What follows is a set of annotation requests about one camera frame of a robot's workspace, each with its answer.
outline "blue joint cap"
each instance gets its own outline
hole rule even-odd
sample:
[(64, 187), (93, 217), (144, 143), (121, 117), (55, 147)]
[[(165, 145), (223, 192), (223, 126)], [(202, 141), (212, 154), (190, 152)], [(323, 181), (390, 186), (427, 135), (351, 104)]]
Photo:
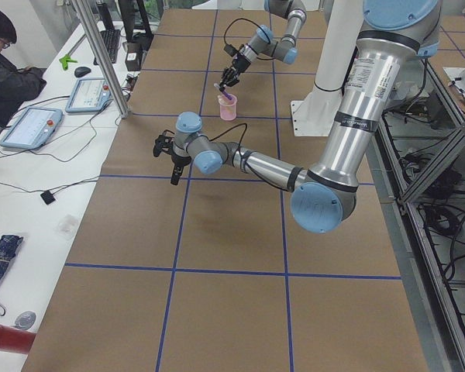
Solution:
[(298, 56), (298, 50), (296, 48), (291, 48), (284, 56), (283, 62), (285, 64), (293, 64), (297, 56)]
[(194, 112), (182, 112), (176, 121), (176, 129), (182, 133), (196, 133), (202, 128), (202, 118)]
[(417, 56), (420, 58), (429, 58), (432, 57), (434, 54), (437, 53), (437, 50), (439, 48), (439, 42), (435, 44), (431, 44), (428, 46), (424, 46), (423, 48), (420, 48), (417, 52)]
[(260, 28), (257, 29), (257, 35), (266, 43), (272, 43), (274, 40), (274, 34), (265, 25), (260, 25)]
[(336, 194), (317, 182), (307, 182), (291, 196), (294, 220), (312, 233), (327, 233), (343, 220), (343, 206)]
[(375, 29), (394, 31), (423, 20), (439, 0), (363, 0), (363, 17)]
[(212, 174), (222, 166), (222, 158), (217, 151), (207, 150), (195, 157), (194, 164), (203, 174)]

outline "black jacket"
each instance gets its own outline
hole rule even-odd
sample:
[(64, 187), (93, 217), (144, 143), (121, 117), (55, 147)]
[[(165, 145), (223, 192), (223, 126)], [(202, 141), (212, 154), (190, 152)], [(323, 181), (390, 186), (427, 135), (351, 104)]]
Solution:
[(24, 101), (38, 97), (46, 81), (43, 71), (32, 67), (18, 71), (16, 66), (0, 54), (0, 126), (5, 127)]

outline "person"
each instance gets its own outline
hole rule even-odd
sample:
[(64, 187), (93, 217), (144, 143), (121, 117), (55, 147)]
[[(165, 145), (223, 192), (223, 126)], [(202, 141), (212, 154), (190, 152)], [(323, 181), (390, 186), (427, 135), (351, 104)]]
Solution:
[(1, 55), (2, 50), (17, 42), (16, 28), (0, 11), (0, 127), (4, 128), (24, 101), (38, 97), (46, 81), (43, 70), (26, 67), (18, 70)]

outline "eyeglasses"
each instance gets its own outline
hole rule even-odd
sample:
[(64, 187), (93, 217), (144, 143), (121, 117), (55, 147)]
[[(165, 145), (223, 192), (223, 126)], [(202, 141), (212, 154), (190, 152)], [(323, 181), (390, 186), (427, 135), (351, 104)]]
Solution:
[(10, 47), (10, 42), (6, 42), (5, 40), (3, 40), (2, 38), (0, 38), (0, 41), (2, 42), (3, 44), (3, 49), (7, 49), (8, 47)]

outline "white table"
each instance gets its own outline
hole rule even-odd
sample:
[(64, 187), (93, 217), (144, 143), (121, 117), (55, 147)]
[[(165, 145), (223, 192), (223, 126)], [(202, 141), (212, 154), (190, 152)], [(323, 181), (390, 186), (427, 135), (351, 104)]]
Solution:
[[(121, 27), (122, 23), (116, 22), (115, 26)], [(74, 70), (78, 66), (91, 68), (92, 72), (86, 75), (87, 78), (102, 77), (100, 67), (93, 65), (93, 53), (86, 39), (71, 56), (79, 63), (70, 63), (68, 70), (64, 71), (58, 61), (83, 33), (81, 26), (74, 31), (44, 74), (47, 86), (36, 100), (26, 102), (25, 105), (69, 95), (76, 81)], [(121, 36), (121, 44), (123, 41), (125, 37)], [(117, 63), (113, 65), (121, 85), (128, 74), (125, 55), (120, 47)], [(66, 104), (65, 98), (40, 106), (64, 109)], [(92, 120), (94, 129), (87, 123), (92, 116), (64, 115), (60, 127), (49, 139), (53, 142), (36, 150), (37, 153), (51, 153), (66, 160), (75, 155), (96, 131), (92, 142), (73, 160), (63, 163), (52, 157), (31, 153), (4, 157), (0, 159), (0, 181), (27, 190), (47, 190), (98, 176), (114, 139), (120, 116), (115, 103)], [(13, 153), (0, 149), (3, 153)], [(29, 310), (37, 316), (30, 331), (38, 330), (94, 188), (95, 183), (69, 187), (55, 195), (56, 201), (46, 205), (39, 192), (28, 194), (0, 185), (0, 238), (4, 234), (24, 236), (16, 258), (12, 260), (0, 283), (0, 303), (7, 309), (6, 315), (0, 317), (0, 324), (11, 326), (19, 314)], [(76, 222), (68, 233), (59, 231), (59, 223), (66, 217), (74, 218)], [(25, 360), (26, 356), (22, 354), (0, 352), (0, 372), (19, 371)]]

